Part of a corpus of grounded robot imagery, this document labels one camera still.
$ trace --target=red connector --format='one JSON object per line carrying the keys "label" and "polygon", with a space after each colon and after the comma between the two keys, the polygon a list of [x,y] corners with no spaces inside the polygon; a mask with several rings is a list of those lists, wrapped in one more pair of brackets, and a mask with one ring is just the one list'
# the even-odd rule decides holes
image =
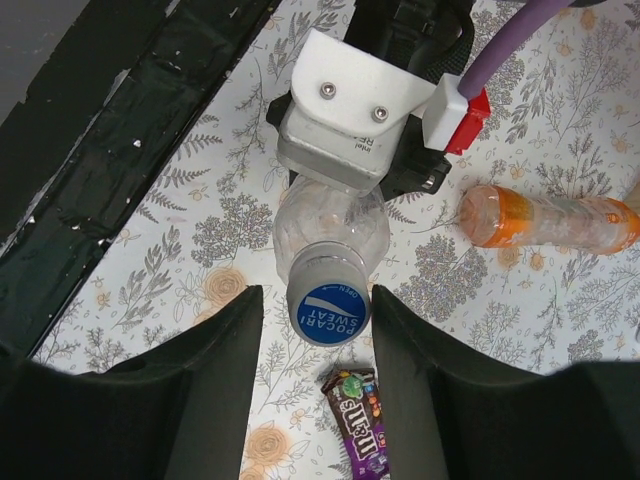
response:
{"label": "red connector", "polygon": [[451,140],[449,140],[445,151],[455,155],[462,155],[476,139],[489,115],[491,115],[491,106],[489,105],[487,91],[483,88],[480,95],[469,101],[467,114],[458,125]]}

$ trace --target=table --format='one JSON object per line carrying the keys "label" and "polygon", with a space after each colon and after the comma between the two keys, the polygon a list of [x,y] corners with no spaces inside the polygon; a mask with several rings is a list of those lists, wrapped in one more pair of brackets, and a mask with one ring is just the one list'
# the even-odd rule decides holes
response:
{"label": "table", "polygon": [[[474,52],[516,9],[476,4]],[[638,0],[565,10],[512,55],[489,85],[493,115],[481,140],[451,158],[438,194],[388,204],[392,245],[371,282],[521,368],[640,356],[640,248],[607,257],[478,250],[455,224],[461,191],[478,183],[569,197],[621,198],[633,187],[639,12]],[[210,317],[246,285],[264,285],[244,480],[350,478],[318,379],[335,362],[372,364],[371,333],[322,349],[289,325],[270,239],[287,172],[264,118],[287,91],[309,29],[341,36],[352,13],[346,0],[283,0],[36,356],[68,372],[102,372]]]}

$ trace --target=pocari sweat bottle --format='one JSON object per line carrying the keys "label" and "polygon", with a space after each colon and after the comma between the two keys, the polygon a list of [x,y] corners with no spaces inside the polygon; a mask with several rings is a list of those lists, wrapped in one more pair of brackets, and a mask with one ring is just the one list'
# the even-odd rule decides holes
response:
{"label": "pocari sweat bottle", "polygon": [[354,339],[370,315],[367,281],[389,250],[380,187],[352,197],[298,176],[276,215],[278,275],[293,328],[310,343]]}

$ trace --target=bottle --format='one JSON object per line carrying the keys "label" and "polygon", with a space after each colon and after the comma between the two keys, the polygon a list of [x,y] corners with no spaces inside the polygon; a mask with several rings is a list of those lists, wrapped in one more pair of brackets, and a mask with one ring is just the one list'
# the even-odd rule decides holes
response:
{"label": "bottle", "polygon": [[609,255],[640,235],[640,217],[612,198],[527,198],[508,188],[471,188],[460,227],[478,247],[553,244]]}
{"label": "bottle", "polygon": [[367,280],[389,249],[380,187],[353,197],[299,175],[274,222],[278,275],[294,330],[320,346],[346,343],[370,315]]}

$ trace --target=bolt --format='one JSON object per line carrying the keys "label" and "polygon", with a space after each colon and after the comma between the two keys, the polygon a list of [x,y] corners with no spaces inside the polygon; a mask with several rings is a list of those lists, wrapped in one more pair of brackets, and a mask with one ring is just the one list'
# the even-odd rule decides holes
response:
{"label": "bolt", "polygon": [[320,96],[325,100],[331,100],[336,96],[336,86],[331,82],[324,82],[320,85]]}
{"label": "bolt", "polygon": [[376,107],[373,109],[371,116],[376,122],[382,123],[385,122],[387,118],[389,118],[389,110],[387,110],[385,107]]}
{"label": "bolt", "polygon": [[434,177],[433,175],[429,175],[429,178],[427,178],[427,181],[424,182],[422,186],[427,190],[429,190],[431,187],[435,185],[435,183],[436,183],[436,177]]}

